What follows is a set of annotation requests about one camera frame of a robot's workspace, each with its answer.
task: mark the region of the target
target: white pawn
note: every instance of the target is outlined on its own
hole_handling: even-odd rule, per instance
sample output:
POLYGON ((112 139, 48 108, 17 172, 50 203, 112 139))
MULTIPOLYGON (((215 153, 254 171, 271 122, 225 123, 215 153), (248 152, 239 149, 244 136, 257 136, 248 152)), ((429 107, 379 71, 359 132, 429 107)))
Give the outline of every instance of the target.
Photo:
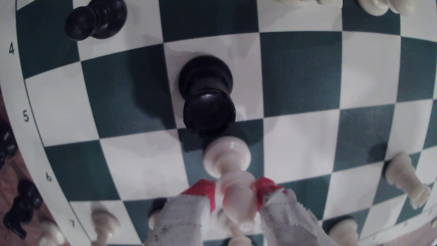
POLYGON ((61 229, 54 222, 41 221, 40 228, 42 235, 39 238, 38 246, 58 246, 65 243, 61 229))
POLYGON ((396 14, 409 16, 416 9, 416 0, 358 0, 358 3, 364 11, 374 16, 383 15, 388 9, 396 14))
POLYGON ((219 178, 217 194, 223 196, 223 210, 241 230, 255 226, 257 197, 255 178, 246 169, 251 160, 247 144, 237 137, 220 137, 208 145, 203 162, 206 171, 219 178))
POLYGON ((345 219, 335 224, 328 235, 339 246, 359 246, 358 245, 358 224, 353 219, 345 219))
MULTIPOLYGON (((279 0, 279 1, 295 7, 305 6, 311 2, 314 2, 314 0, 279 0)), ((316 0, 316 2, 323 6, 337 7, 337 8, 343 7, 343 0, 316 0)))
POLYGON ((238 225, 229 219, 223 209, 220 209, 220 211, 217 213, 217 221, 223 229, 229 231, 232 235, 228 246, 252 246, 252 240, 246 237, 238 225))
POLYGON ((408 194, 413 209, 423 206, 430 196, 430 187, 420 182, 411 158, 406 153, 398 154, 390 161, 385 171, 385 179, 408 194))
POLYGON ((121 229, 118 219, 107 211, 93 212, 91 218, 97 233, 97 239, 91 243, 91 246, 106 246, 108 240, 121 229))
POLYGON ((161 210, 160 209, 159 210, 155 210, 155 211, 153 211, 150 214, 149 221, 148 221, 148 225, 149 225, 149 229, 150 230, 152 230, 155 227, 156 222, 158 221, 158 219, 160 217, 160 214, 161 214, 161 210))

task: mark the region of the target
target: captured chess piece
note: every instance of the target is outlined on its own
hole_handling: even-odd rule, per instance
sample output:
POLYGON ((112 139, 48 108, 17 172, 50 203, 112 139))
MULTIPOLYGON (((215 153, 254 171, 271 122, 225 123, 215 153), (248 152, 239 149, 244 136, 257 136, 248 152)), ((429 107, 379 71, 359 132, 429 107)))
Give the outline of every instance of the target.
POLYGON ((184 123, 200 137, 212 138, 235 122, 232 74, 228 66, 214 56, 190 60, 179 75, 179 90, 185 99, 184 123))
POLYGON ((359 246, 358 245, 358 224, 352 218, 346 218, 337 222, 328 232, 339 246, 359 246))
POLYGON ((42 235, 38 246, 59 246, 65 243, 65 236, 61 229, 52 221, 43 220, 40 223, 42 235))
MULTIPOLYGON (((314 2, 314 0, 279 0, 279 1, 296 7, 305 6, 311 2, 314 2)), ((316 2, 323 6, 337 7, 337 8, 343 7, 343 0, 316 0, 316 2)))
POLYGON ((0 125, 0 168, 3 167, 6 157, 13 157, 17 149, 17 142, 11 127, 2 123, 0 125))
POLYGON ((106 246, 109 239, 120 232, 120 222, 107 211, 95 211, 91 219, 97 233, 97 239, 91 243, 91 246, 106 246))
POLYGON ((358 0, 358 3, 364 11, 374 16, 383 15, 388 9, 396 14, 409 16, 416 9, 415 0, 358 0))
POLYGON ((92 0, 88 6, 75 8, 65 22, 67 35, 76 41, 89 36, 107 39, 121 30, 127 8, 123 0, 92 0))
POLYGON ((238 225, 229 219, 223 209, 217 213, 217 221, 223 229, 232 235, 228 246, 252 246, 252 240, 246 237, 238 225))
POLYGON ((223 210, 239 229, 255 226, 257 197, 254 176, 247 172, 251 160, 247 144, 237 137, 220 137, 204 152, 203 162, 209 175, 219 178, 217 195, 223 196, 223 210))
POLYGON ((430 196, 430 187, 420 182, 406 153, 398 154, 389 162, 384 177, 389 184, 396 185, 408 194, 413 209, 423 206, 430 196))
POLYGON ((25 239, 27 233, 21 224, 28 224, 32 220, 33 210, 42 206, 42 197, 36 186, 26 179, 19 182, 17 189, 18 196, 5 214, 3 224, 21 239, 25 239))

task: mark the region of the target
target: black chess piece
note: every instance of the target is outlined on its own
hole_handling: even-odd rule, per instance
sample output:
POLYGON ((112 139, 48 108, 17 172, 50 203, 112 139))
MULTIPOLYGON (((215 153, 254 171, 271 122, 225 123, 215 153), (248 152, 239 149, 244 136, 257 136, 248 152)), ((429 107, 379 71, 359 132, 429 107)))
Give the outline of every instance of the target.
POLYGON ((190 60, 179 75, 179 91, 185 99, 184 123, 200 137, 213 138, 235 122, 235 106, 229 96, 231 70, 219 58, 199 56, 190 60))
POLYGON ((25 239, 27 232, 21 224, 28 224, 32 220, 33 210, 42 206, 42 197, 36 186, 26 179, 19 182, 17 189, 18 196, 4 216, 3 224, 21 239, 25 239))
POLYGON ((0 169, 3 167, 6 157, 13 157, 18 146, 12 129, 7 124, 0 124, 0 169))
POLYGON ((123 0, 92 0, 88 6, 75 8, 65 22, 67 35, 76 41, 89 36, 107 39, 121 30, 128 10, 123 0))

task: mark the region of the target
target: chess board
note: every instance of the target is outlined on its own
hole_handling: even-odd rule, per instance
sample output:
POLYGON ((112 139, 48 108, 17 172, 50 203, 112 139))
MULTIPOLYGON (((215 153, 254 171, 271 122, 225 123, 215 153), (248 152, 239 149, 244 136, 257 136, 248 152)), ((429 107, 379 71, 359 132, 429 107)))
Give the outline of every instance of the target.
MULTIPOLYGON (((323 228, 344 216, 379 245, 437 216, 437 8, 411 17, 276 0, 126 0, 109 39, 75 42, 87 0, 0 3, 0 83, 32 178, 72 246, 96 238, 91 211, 121 222, 110 245, 141 245, 150 212, 201 178, 200 139, 183 123, 182 66, 214 55, 234 78, 248 169, 292 188, 323 228), (396 153, 434 186, 424 207, 381 173, 396 153)), ((215 221, 205 246, 226 245, 215 221)), ((254 245, 265 245, 257 217, 254 245)))

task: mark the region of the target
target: dark green square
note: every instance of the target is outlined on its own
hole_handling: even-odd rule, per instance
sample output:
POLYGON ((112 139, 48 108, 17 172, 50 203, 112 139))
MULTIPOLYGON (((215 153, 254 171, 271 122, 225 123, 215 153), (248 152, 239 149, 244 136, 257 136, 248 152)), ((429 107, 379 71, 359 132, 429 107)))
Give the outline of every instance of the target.
POLYGON ((427 137, 423 148, 429 148, 437 145, 437 100, 434 100, 431 109, 430 123, 428 124, 427 137))
POLYGON ((329 231, 332 229, 332 227, 335 226, 335 224, 337 224, 338 222, 340 222, 344 219, 352 218, 358 224, 357 233, 358 233, 358 235, 360 235, 361 231, 363 229, 363 226, 364 226, 364 222, 366 221, 368 213, 369 213, 369 208, 366 208, 366 209, 363 209, 361 211, 357 211, 354 213, 350 213, 350 214, 342 215, 339 217, 327 219, 327 220, 323 221, 322 228, 326 232, 326 234, 328 234, 329 231))
POLYGON ((64 31, 72 0, 35 0, 17 11, 17 39, 24 78, 79 61, 77 42, 64 31))
MULTIPOLYGON (((262 234, 246 235, 252 240, 253 246, 264 246, 264 236, 262 234)), ((203 246, 228 246, 230 238, 204 241, 203 246)))
POLYGON ((82 62, 101 138, 176 128, 162 44, 82 62))
POLYGON ((390 104, 340 111, 334 172, 384 160, 394 109, 390 104))
MULTIPOLYGON (((182 147, 188 184, 191 186, 200 179, 214 179, 203 167, 203 150, 212 140, 202 139, 186 128, 178 129, 177 132, 182 147)), ((252 173, 256 179, 264 176, 263 120, 235 122, 223 135, 239 137, 245 141, 252 154, 252 161, 247 171, 252 173)))
POLYGON ((341 32, 260 38, 265 117, 340 107, 341 32))
POLYGON ((68 201, 119 200, 100 142, 45 147, 68 201))
POLYGON ((166 198, 123 201, 141 242, 144 243, 149 235, 149 215, 162 209, 165 201, 166 198))
POLYGON ((421 214, 423 211, 424 206, 413 209, 413 207, 410 204, 410 198, 407 197, 405 200, 404 206, 402 207, 401 213, 399 214, 398 221, 396 221, 396 224, 402 223, 418 214, 421 214))
POLYGON ((160 0, 164 42, 258 32, 256 0, 160 0))
POLYGON ((399 14, 388 10, 382 16, 373 16, 364 11, 357 0, 343 0, 341 16, 343 31, 378 32, 394 35, 401 33, 399 14))
MULTIPOLYGON (((414 168, 417 167, 417 164, 419 163, 420 158, 420 152, 411 154, 411 161, 414 168)), ((382 169, 382 175, 379 179, 378 189, 376 190, 375 198, 373 199, 372 204, 378 204, 383 201, 386 201, 388 199, 392 199, 394 197, 400 196, 404 194, 405 192, 401 189, 396 188, 395 185, 390 185, 384 178, 385 170, 387 169, 387 166, 389 165, 390 161, 386 161, 384 163, 384 168, 382 169)))
POLYGON ((331 175, 282 183, 286 189, 292 189, 298 202, 311 210, 318 220, 323 218, 326 198, 328 196, 331 175))
POLYGON ((435 42, 401 38, 398 102, 433 97, 436 55, 435 42))

